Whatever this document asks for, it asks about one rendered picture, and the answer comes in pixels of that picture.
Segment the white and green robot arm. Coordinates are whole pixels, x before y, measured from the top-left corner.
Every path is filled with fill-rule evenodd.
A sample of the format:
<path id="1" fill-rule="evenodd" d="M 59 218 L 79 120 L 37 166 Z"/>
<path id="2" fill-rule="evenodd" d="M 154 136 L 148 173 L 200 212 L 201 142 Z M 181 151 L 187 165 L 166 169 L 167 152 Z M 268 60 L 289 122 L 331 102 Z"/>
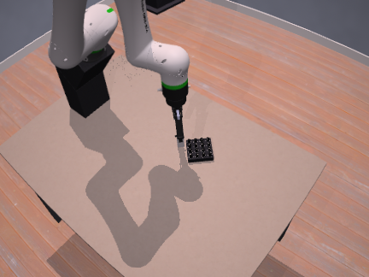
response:
<path id="1" fill-rule="evenodd" d="M 161 88 L 157 91 L 162 91 L 166 99 L 178 101 L 185 98 L 190 87 L 187 52 L 177 45 L 153 40 L 145 0 L 114 2 L 122 26 L 127 61 L 134 67 L 160 74 Z M 109 6 L 95 4 L 85 10 L 86 4 L 87 0 L 53 0 L 48 55 L 58 68 L 70 69 L 80 62 L 101 59 L 118 25 L 117 14 Z"/>

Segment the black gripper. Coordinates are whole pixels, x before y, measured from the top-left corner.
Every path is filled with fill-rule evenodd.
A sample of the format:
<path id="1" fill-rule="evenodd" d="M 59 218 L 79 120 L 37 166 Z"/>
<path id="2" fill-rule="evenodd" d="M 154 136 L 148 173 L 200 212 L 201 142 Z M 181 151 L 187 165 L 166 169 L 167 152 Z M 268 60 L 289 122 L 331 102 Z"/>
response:
<path id="1" fill-rule="evenodd" d="M 184 141 L 185 137 L 184 137 L 184 130 L 183 130 L 183 122 L 182 122 L 182 118 L 183 118 L 182 106 L 186 103 L 186 97 L 178 101 L 172 101 L 172 100 L 166 99 L 166 102 L 169 106 L 172 107 L 173 119 L 175 120 L 175 124 L 176 124 L 177 135 L 175 135 L 175 137 L 177 137 L 177 145 L 178 147 L 185 147 L 185 141 Z"/>

